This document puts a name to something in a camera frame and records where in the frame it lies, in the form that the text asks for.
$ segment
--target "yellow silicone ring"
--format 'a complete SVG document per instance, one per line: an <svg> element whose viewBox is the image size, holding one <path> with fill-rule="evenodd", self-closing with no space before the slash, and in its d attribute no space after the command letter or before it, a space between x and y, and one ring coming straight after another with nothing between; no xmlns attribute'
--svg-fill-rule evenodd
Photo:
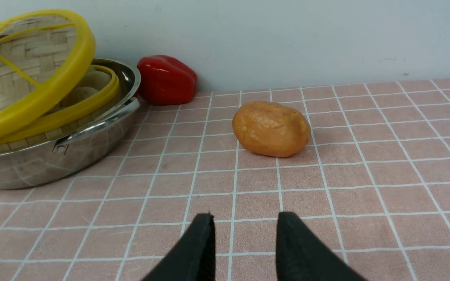
<svg viewBox="0 0 450 281"><path fill-rule="evenodd" d="M34 11L10 18L3 25L31 16L54 15L70 20L76 28L75 45L57 71L29 95L0 111L0 137L13 133L48 112L74 88L86 73L95 55L95 37L86 21L78 14L59 9Z"/></svg>
<svg viewBox="0 0 450 281"><path fill-rule="evenodd" d="M28 137L56 130L87 116L111 101L120 90L119 77L112 69L106 68L105 66L94 67L95 70L107 73L111 77L111 81L101 91L71 107L40 117L15 133L5 135L0 138L0 144L16 142L27 139Z"/></svg>

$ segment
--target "pink grid mat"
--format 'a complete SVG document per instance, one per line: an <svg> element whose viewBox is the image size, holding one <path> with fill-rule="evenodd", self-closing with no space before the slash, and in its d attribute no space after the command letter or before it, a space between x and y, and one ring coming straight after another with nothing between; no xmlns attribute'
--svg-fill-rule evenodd
<svg viewBox="0 0 450 281"><path fill-rule="evenodd" d="M252 155L247 101L300 110L312 141ZM0 191L0 281L136 281L199 212L216 217L217 280L275 280L275 223L296 212L369 280L450 281L450 80L199 93L143 106L127 140L45 187Z"/></svg>

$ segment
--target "red bell pepper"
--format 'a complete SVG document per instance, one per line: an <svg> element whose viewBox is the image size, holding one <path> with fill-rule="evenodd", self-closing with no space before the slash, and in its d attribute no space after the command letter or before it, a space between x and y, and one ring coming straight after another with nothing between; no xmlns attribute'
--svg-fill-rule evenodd
<svg viewBox="0 0 450 281"><path fill-rule="evenodd" d="M143 57L136 67L141 74L139 96L152 105L182 105L195 96L197 74L174 57Z"/></svg>

